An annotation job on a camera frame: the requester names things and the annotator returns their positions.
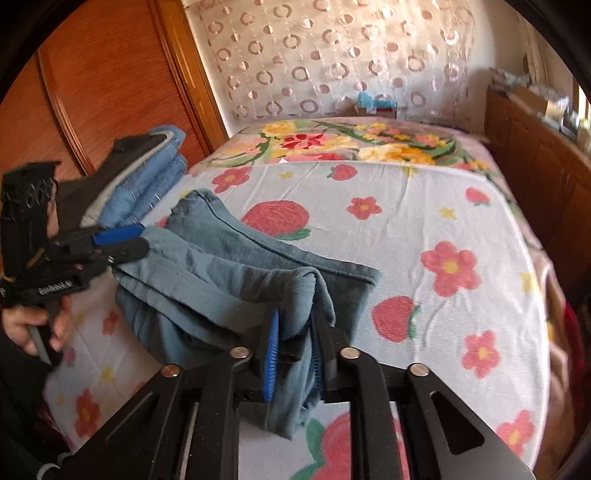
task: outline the black tool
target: black tool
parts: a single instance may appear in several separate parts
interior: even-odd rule
[[[31,163],[4,174],[0,240],[4,278],[0,303],[41,306],[49,312],[48,325],[30,327],[39,357],[57,365],[61,353],[49,344],[60,299],[90,286],[108,267],[147,255],[144,227],[91,227],[47,238],[47,205],[54,186],[57,162]]]
[[[237,345],[204,367],[162,368],[55,478],[236,480],[240,405],[268,398],[261,365],[273,322],[265,321],[256,344]],[[392,401],[412,480],[534,480],[425,365],[381,365],[324,321],[312,319],[311,328],[322,399],[350,402],[352,480],[402,480]]]

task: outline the blue object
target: blue object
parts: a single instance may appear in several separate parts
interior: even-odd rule
[[[275,380],[277,379],[277,355],[279,354],[279,310],[275,309],[271,318],[269,330],[269,344],[263,370],[262,392],[265,401],[273,400]]]
[[[387,98],[377,100],[367,92],[361,92],[357,98],[356,109],[359,110],[360,108],[365,108],[367,113],[375,113],[378,108],[390,108],[395,110],[397,106],[398,104],[394,100],[389,100]]]
[[[173,137],[154,155],[128,175],[105,203],[98,224],[107,228],[119,226],[134,210],[136,203],[153,182],[159,182],[181,147],[185,133],[172,125],[162,125],[149,133],[173,132]]]
[[[109,228],[93,235],[93,240],[97,247],[115,244],[117,242],[126,242],[138,238],[144,229],[145,227],[140,223],[122,228]]]
[[[150,184],[138,201],[135,202],[131,213],[119,221],[117,226],[140,223],[186,173],[187,160],[181,154],[178,154],[173,158],[170,165],[158,175],[158,178]]]
[[[272,400],[252,406],[248,420],[292,438],[320,399],[311,312],[354,338],[380,273],[258,232],[206,189],[181,199],[165,229],[147,227],[142,237],[150,254],[115,268],[116,301],[140,343],[162,364],[204,365],[238,345],[279,305],[279,349],[292,361],[277,365]],[[268,373],[270,387],[272,369]]]

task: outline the window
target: window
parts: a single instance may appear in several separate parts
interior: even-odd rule
[[[579,118],[586,118],[589,122],[591,122],[591,108],[589,107],[589,100],[577,82],[574,83],[573,105],[574,109],[579,114]]]

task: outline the wooden wardrobe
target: wooden wardrobe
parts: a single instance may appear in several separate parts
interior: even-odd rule
[[[577,304],[591,284],[591,161],[526,106],[488,92],[485,131],[517,203]]]
[[[163,124],[187,134],[189,166],[205,158],[226,137],[190,39],[180,0],[85,2],[0,104],[0,171],[60,160],[59,179],[88,175],[115,138]]]

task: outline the stack of folded clothes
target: stack of folded clothes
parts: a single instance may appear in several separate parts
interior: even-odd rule
[[[185,175],[187,161],[178,153],[184,139],[182,130],[162,125],[115,140],[97,172],[59,184],[60,230],[140,222]]]

